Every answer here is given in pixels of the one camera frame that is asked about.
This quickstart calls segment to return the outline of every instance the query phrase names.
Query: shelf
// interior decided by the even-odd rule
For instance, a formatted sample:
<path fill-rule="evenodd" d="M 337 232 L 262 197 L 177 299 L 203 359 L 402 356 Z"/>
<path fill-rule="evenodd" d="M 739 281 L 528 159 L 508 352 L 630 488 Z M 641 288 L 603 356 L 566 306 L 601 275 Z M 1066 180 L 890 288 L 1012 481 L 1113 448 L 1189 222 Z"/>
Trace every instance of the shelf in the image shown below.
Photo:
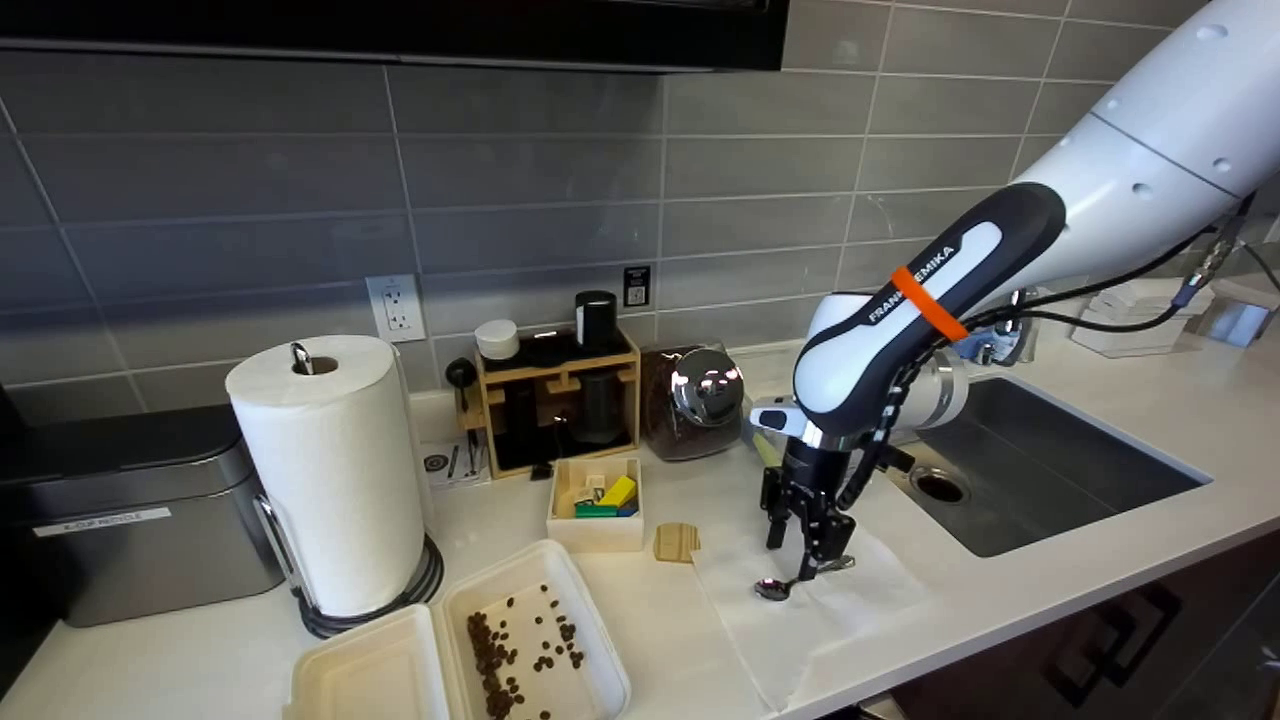
<path fill-rule="evenodd" d="M 641 352 L 618 334 L 617 352 L 583 356 L 573 338 L 550 338 L 543 344 L 520 344 L 515 359 L 491 363 L 475 359 L 480 385 L 475 399 L 463 411 L 463 428 L 483 437 L 486 473 L 491 477 L 528 477 L 531 465 L 555 457 L 588 457 L 588 451 L 617 451 L 635 448 L 641 441 Z M 583 448 L 566 441 L 566 426 L 574 422 L 583 381 L 592 371 L 617 371 L 618 388 L 618 437 L 608 448 Z"/>

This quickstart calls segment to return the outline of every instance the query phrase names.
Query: white tray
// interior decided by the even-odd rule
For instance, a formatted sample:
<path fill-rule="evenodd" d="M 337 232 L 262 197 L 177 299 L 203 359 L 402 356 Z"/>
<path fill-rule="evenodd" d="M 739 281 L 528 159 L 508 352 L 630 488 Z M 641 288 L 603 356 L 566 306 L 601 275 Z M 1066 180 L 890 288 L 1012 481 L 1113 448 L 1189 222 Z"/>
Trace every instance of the white tray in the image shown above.
<path fill-rule="evenodd" d="M 512 720 L 541 720 L 543 714 L 550 720 L 618 716 L 630 706 L 623 659 L 555 540 L 536 540 L 491 565 L 450 593 L 437 615 L 438 635 L 446 635 L 446 683 L 459 691 L 450 710 L 486 716 L 469 639 L 472 611 L 483 611 L 486 627 L 508 631 L 503 643 L 515 650 L 515 659 L 495 673 L 501 683 L 520 683 L 523 706 L 512 710 Z"/>
<path fill-rule="evenodd" d="M 290 720 L 437 720 L 486 716 L 469 621 L 483 611 L 515 658 L 491 675 L 520 698 L 508 720 L 596 720 L 630 706 L 611 635 L 555 540 L 455 585 L 437 611 L 402 607 L 304 654 L 290 675 Z"/>
<path fill-rule="evenodd" d="M 425 606 L 325 639 L 290 668 L 290 720 L 446 716 L 437 627 Z"/>

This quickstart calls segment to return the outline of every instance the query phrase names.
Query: paper towel roll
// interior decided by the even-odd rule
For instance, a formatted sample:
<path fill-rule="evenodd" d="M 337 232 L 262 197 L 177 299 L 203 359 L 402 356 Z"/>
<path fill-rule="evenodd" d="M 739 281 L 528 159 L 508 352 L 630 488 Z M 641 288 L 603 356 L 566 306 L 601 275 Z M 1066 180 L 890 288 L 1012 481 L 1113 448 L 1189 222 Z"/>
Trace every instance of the paper towel roll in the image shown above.
<path fill-rule="evenodd" d="M 226 395 L 308 600 L 362 615 L 406 590 L 428 532 L 399 359 L 374 338 L 298 344 L 317 377 L 280 344 L 234 363 Z"/>

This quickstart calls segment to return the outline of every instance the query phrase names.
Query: orange band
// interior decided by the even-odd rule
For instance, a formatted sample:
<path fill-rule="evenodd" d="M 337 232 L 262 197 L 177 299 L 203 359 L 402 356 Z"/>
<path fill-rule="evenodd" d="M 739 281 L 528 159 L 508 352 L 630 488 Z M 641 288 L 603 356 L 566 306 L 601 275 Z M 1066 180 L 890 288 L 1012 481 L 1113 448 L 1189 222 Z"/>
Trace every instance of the orange band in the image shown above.
<path fill-rule="evenodd" d="M 890 274 L 890 288 L 903 293 L 945 341 L 958 344 L 969 338 L 969 329 L 934 306 L 903 266 Z"/>

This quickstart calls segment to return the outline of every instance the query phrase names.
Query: wooden spice rack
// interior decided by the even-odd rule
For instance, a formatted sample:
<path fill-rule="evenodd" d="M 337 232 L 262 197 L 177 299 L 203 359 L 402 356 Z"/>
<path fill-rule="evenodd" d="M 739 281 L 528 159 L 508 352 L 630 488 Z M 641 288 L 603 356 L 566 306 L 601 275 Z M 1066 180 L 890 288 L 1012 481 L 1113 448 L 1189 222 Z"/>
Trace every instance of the wooden spice rack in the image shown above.
<path fill-rule="evenodd" d="M 469 411 L 459 416 L 463 432 L 475 432 L 483 443 L 486 477 L 495 481 L 528 481 L 536 465 L 550 465 L 555 457 L 596 457 L 596 451 L 618 451 L 641 443 L 641 352 L 635 344 L 617 334 L 617 349 L 608 352 L 581 352 L 573 338 L 555 338 L 562 344 L 562 359 L 555 359 L 555 349 L 528 352 L 523 341 L 515 359 L 491 363 L 475 359 L 480 381 L 469 393 Z M 623 437 L 617 443 L 574 443 L 573 426 L 583 405 L 583 381 L 588 377 L 617 377 L 617 411 L 623 426 Z M 531 399 L 531 432 L 512 432 L 508 399 L 523 395 Z"/>

